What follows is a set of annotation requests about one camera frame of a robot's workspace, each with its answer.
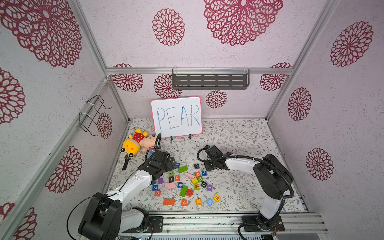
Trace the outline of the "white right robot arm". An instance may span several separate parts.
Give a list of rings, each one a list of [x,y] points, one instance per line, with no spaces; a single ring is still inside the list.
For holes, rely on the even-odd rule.
[[[293,175],[272,154],[259,159],[233,153],[224,154],[216,146],[207,145],[198,151],[197,158],[204,163],[208,172],[220,169],[254,174],[265,192],[259,210],[262,221],[270,222],[277,218],[286,200],[295,196]]]

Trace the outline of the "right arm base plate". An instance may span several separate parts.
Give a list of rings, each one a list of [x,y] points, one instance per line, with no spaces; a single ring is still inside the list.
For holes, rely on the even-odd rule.
[[[246,226],[244,230],[246,232],[283,232],[285,226],[283,224],[281,216],[277,216],[268,223],[261,224],[266,220],[259,216],[242,216],[242,222]]]

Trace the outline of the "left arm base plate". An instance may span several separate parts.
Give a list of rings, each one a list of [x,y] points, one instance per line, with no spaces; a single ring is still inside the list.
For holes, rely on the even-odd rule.
[[[163,222],[164,217],[144,217],[142,223],[137,228],[125,230],[123,233],[161,233],[163,231]]]

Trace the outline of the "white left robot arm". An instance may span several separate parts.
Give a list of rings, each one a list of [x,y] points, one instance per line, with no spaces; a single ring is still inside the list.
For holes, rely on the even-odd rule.
[[[155,150],[121,186],[106,194],[96,193],[90,197],[78,233],[89,240],[114,240],[128,230],[147,230],[150,225],[147,211],[138,207],[125,212],[123,209],[163,173],[176,168],[176,160],[169,152]]]

